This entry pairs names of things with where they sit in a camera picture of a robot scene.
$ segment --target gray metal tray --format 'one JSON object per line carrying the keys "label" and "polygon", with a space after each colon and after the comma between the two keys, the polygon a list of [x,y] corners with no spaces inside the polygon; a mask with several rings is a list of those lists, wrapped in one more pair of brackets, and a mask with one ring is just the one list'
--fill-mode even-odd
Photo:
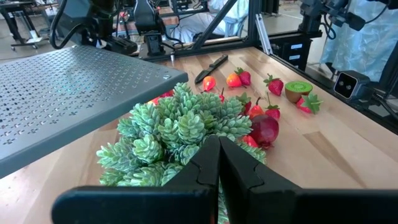
{"label": "gray metal tray", "polygon": [[0,178],[147,102],[184,72],[79,46],[0,65]]}

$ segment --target knife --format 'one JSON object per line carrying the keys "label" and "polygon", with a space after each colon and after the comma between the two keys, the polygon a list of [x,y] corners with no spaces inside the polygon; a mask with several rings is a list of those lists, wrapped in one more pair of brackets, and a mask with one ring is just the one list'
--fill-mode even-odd
{"label": "knife", "polygon": [[218,68],[222,63],[224,63],[228,59],[228,55],[223,55],[219,59],[217,59],[214,63],[209,65],[209,68],[203,70],[199,73],[199,75],[195,78],[195,84],[201,83],[203,79],[210,75],[210,73]]}

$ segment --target wooden tabletop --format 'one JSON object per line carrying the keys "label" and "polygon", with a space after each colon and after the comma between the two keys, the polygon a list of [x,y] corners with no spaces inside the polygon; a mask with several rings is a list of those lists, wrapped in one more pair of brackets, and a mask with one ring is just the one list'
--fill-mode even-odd
{"label": "wooden tabletop", "polygon": [[[172,13],[173,10],[170,7],[163,7],[160,8],[159,14],[166,14],[166,13]],[[177,16],[169,16],[169,17],[162,17],[163,23],[165,26],[169,25],[177,25],[179,23],[179,19]],[[136,22],[128,22],[127,23],[127,28],[128,30],[136,30]],[[118,32],[120,31],[125,31],[124,25],[119,24],[118,25]]]}
{"label": "wooden tabletop", "polygon": [[[214,91],[225,87],[226,96],[246,92],[252,102],[266,95],[262,82],[271,73],[284,82],[304,78],[254,48],[180,58],[175,68],[188,73],[197,93],[202,86],[193,80],[221,54],[226,63],[212,73]],[[228,88],[226,77],[242,67],[252,75],[252,85]],[[305,188],[396,189],[398,188],[398,137],[348,105],[314,86],[324,101],[317,115],[305,114],[284,96],[270,95],[281,108],[280,133],[268,150],[268,166]],[[265,107],[265,100],[260,101]],[[0,179],[0,223],[50,223],[50,208],[62,192],[78,185],[98,185],[102,168],[95,152],[118,138],[114,121],[31,165]]]}

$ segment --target perforated metal plate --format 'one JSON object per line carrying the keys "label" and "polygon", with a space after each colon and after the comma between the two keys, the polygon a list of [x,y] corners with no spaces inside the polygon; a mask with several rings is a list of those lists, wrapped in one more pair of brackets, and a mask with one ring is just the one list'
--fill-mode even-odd
{"label": "perforated metal plate", "polygon": [[0,178],[147,102],[188,76],[79,46],[0,65]]}

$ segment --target kiwi slice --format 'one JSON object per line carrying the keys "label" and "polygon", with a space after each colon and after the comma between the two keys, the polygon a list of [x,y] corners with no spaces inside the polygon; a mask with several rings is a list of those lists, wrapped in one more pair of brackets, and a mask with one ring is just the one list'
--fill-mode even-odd
{"label": "kiwi slice", "polygon": [[297,103],[302,95],[308,95],[311,91],[312,85],[306,82],[294,81],[285,85],[286,98],[292,103]]}

